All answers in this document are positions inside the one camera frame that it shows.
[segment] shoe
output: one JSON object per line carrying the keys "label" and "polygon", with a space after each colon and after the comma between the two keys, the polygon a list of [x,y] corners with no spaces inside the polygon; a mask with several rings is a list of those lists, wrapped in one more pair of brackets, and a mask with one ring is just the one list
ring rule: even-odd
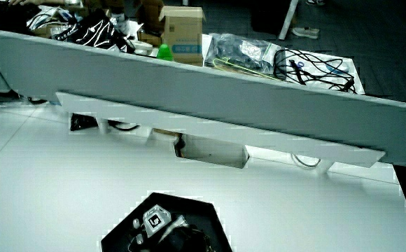
{"label": "shoe", "polygon": [[303,36],[311,39],[317,39],[320,34],[319,29],[309,27],[296,27],[292,29],[292,33],[296,36]]}
{"label": "shoe", "polygon": [[311,6],[323,6],[325,2],[324,0],[307,0],[306,4]]}

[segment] cardboard box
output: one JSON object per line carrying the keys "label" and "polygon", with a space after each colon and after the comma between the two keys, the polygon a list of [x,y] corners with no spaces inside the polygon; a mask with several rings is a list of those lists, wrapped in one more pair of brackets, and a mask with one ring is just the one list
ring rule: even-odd
{"label": "cardboard box", "polygon": [[158,20],[163,6],[161,0],[134,0],[133,7],[138,8],[136,20],[149,34],[160,36],[164,31],[164,22]]}
{"label": "cardboard box", "polygon": [[166,43],[174,61],[201,67],[202,26],[205,19],[200,7],[164,6],[160,20],[164,20],[162,42]]}
{"label": "cardboard box", "polygon": [[161,37],[152,34],[147,34],[144,31],[138,31],[138,40],[151,44],[154,47],[160,47],[162,44]]}
{"label": "cardboard box", "polygon": [[123,13],[125,2],[124,0],[87,0],[85,1],[85,7],[90,12],[94,12],[97,9],[109,9],[111,13]]}

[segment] black wire bundle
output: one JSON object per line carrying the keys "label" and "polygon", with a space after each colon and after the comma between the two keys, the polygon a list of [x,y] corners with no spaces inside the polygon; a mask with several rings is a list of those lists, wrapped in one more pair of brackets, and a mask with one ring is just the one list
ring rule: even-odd
{"label": "black wire bundle", "polygon": [[[315,75],[312,73],[309,73],[305,70],[302,70],[296,64],[294,63],[293,60],[289,60],[290,65],[287,65],[287,59],[291,57],[299,57],[302,60],[305,60],[307,62],[310,62],[315,68],[317,68],[319,71],[323,72],[322,75]],[[329,84],[330,87],[329,89],[337,88],[339,91],[344,91],[344,92],[353,92],[354,94],[357,94],[356,89],[354,87],[354,77],[340,69],[338,67],[343,63],[343,59],[337,58],[337,59],[329,59],[329,60],[322,60],[317,56],[314,56],[310,53],[307,52],[301,52],[299,50],[293,50],[293,49],[281,49],[276,51],[274,54],[274,69],[273,69],[273,75],[278,78],[278,75],[284,75],[285,77],[288,77],[292,81],[295,81],[296,83],[300,83],[302,85],[306,85],[307,82],[310,81],[319,81],[322,83]],[[325,69],[321,69],[319,65],[322,66],[329,66],[332,68],[332,71],[326,71]],[[292,71],[287,71],[287,68],[291,67],[293,70]],[[334,71],[341,72],[342,74],[337,74],[333,73]],[[334,77],[334,78],[342,78],[346,80],[345,84],[339,84],[339,83],[334,83],[329,80],[325,80],[324,78],[328,77]]]}

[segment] green bottle cap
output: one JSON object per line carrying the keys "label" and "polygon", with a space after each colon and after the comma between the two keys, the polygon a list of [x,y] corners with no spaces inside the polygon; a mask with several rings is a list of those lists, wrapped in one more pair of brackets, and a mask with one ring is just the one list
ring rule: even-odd
{"label": "green bottle cap", "polygon": [[162,44],[160,49],[158,50],[158,54],[156,56],[158,59],[161,60],[169,60],[174,61],[174,57],[172,56],[172,52],[167,44]]}

